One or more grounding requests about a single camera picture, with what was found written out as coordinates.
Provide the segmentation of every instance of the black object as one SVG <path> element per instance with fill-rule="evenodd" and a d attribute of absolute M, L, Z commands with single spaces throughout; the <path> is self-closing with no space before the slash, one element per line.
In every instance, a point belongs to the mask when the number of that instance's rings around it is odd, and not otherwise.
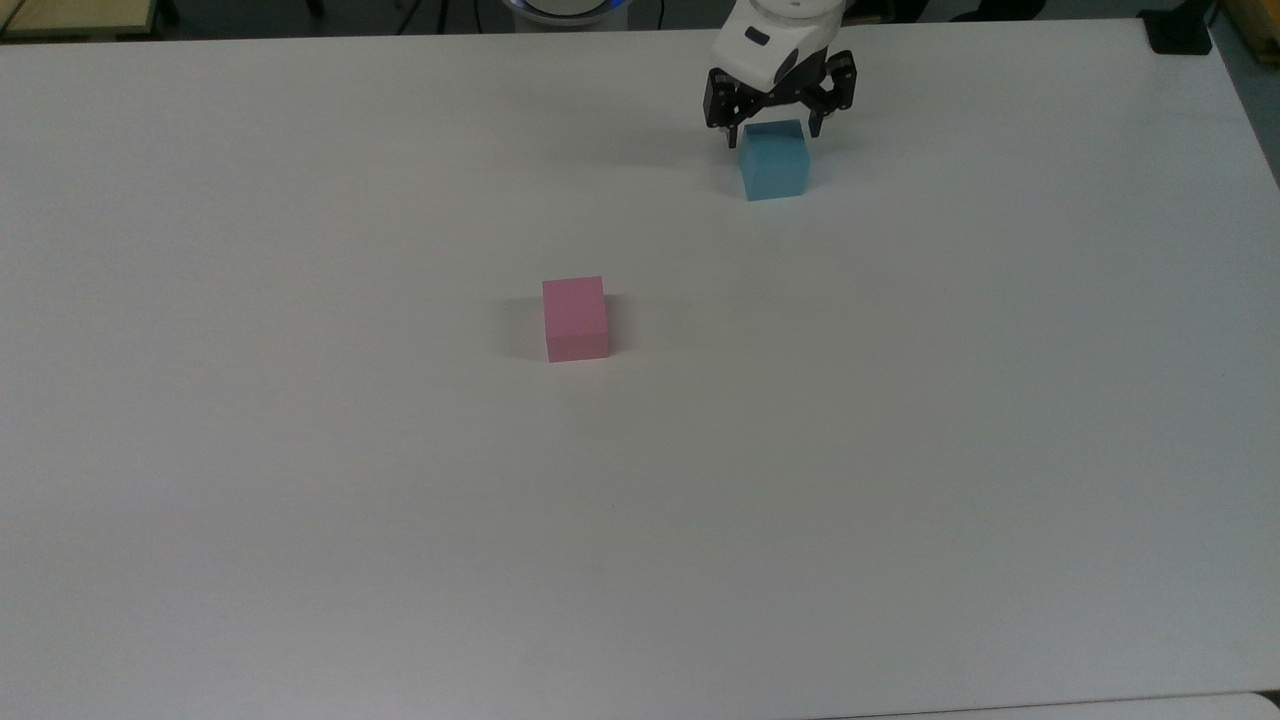
<path fill-rule="evenodd" d="M 891 23 L 914 23 L 920 19 L 929 0 L 893 0 Z"/>
<path fill-rule="evenodd" d="M 1213 0 L 1187 0 L 1172 10 L 1138 13 L 1147 26 L 1147 41 L 1160 55 L 1208 55 L 1213 41 L 1204 27 L 1204 13 Z"/>
<path fill-rule="evenodd" d="M 173 4 L 173 0 L 160 0 L 156 3 L 156 12 L 164 18 L 164 24 L 175 26 L 182 22 L 182 15 L 178 14 L 178 6 Z"/>
<path fill-rule="evenodd" d="M 759 29 L 756 29 L 755 26 L 748 26 L 748 28 L 746 28 L 746 38 L 750 40 L 751 42 L 756 44 L 756 45 L 768 45 L 769 44 L 769 36 L 767 36 L 763 32 L 760 32 Z"/>
<path fill-rule="evenodd" d="M 924 4 L 928 0 L 910 0 L 920 5 L 924 9 Z M 877 24 L 877 23 L 892 23 L 897 22 L 901 9 L 899 5 L 902 0 L 851 0 L 845 6 L 845 14 L 840 20 L 841 26 L 850 24 Z"/>
<path fill-rule="evenodd" d="M 399 29 L 396 35 L 404 35 L 404 28 L 408 27 L 410 20 L 417 14 L 417 8 L 422 4 L 422 0 L 413 0 L 413 6 L 408 9 L 404 14 L 404 22 L 401 23 Z M 435 35 L 444 35 L 444 20 L 449 17 L 449 0 L 440 0 L 440 14 L 435 17 Z"/>
<path fill-rule="evenodd" d="M 954 23 L 1004 23 L 1034 20 L 1044 9 L 1046 0 L 982 0 L 972 13 L 951 18 Z"/>
<path fill-rule="evenodd" d="M 831 76 L 831 90 L 822 86 L 827 76 Z M 737 147 L 737 128 L 746 119 L 764 108 L 804 102 L 809 108 L 809 135 L 818 137 L 824 119 L 836 114 L 836 110 L 847 110 L 854 105 L 856 83 L 854 54 L 845 50 L 828 60 L 826 47 L 790 68 L 769 92 L 760 92 L 733 79 L 724 70 L 712 68 L 707 74 L 703 114 L 707 117 L 707 127 L 726 128 L 728 146 Z"/>

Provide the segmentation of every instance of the floor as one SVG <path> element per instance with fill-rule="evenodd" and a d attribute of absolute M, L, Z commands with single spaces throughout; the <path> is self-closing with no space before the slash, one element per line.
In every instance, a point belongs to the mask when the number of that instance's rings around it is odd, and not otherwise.
<path fill-rule="evenodd" d="M 165 29 L 169 38 L 296 37 L 332 35 L 434 33 L 442 4 L 448 8 L 444 32 L 511 32 L 502 0 L 324 0 L 326 13 L 315 19 L 305 0 L 175 0 L 182 22 Z M 634 0 L 632 28 L 655 28 L 663 4 L 663 28 L 719 27 L 733 0 Z M 1132 18 L 1144 8 L 1171 8 L 1175 0 L 1050 0 L 1043 19 Z M 977 0 L 932 0 L 920 22 L 946 22 L 972 10 Z M 1280 68 L 1253 60 L 1230 19 L 1220 18 L 1213 37 L 1244 108 L 1253 122 L 1271 172 L 1280 182 Z"/>

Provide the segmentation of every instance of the table surface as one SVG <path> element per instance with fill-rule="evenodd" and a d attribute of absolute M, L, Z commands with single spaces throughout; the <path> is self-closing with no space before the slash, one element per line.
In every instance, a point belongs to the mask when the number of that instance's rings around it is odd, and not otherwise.
<path fill-rule="evenodd" d="M 1220 58 L 846 28 L 751 204 L 712 37 L 0 47 L 0 715 L 1275 687 L 1280 192 Z M 545 363 L 595 274 L 617 354 Z"/>
<path fill-rule="evenodd" d="M 150 32 L 155 6 L 156 0 L 27 0 L 4 28 L 4 36 Z"/>
<path fill-rule="evenodd" d="M 929 720 L 1280 720 L 1280 710 L 1257 694 L 1224 694 L 938 712 Z"/>

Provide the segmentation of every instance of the black cable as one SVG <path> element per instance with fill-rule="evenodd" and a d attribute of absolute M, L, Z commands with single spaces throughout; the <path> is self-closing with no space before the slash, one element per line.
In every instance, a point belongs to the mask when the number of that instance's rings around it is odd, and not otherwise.
<path fill-rule="evenodd" d="M 408 27 L 410 20 L 417 14 L 419 6 L 422 5 L 422 0 L 413 0 L 413 6 L 408 9 L 408 14 L 404 15 L 404 22 L 401 23 L 399 29 L 396 35 L 404 35 L 404 28 Z M 440 0 L 440 14 L 435 18 L 435 35 L 444 35 L 444 20 L 449 15 L 449 0 Z"/>

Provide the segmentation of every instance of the cube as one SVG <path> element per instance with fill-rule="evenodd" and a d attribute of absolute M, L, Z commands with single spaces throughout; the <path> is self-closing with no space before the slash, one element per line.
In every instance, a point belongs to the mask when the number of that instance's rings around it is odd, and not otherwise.
<path fill-rule="evenodd" d="M 552 363 L 609 356 L 609 318 L 599 275 L 544 282 L 543 319 Z"/>
<path fill-rule="evenodd" d="M 809 149 L 800 120 L 746 126 L 740 146 L 737 163 L 748 200 L 804 193 L 809 181 Z"/>

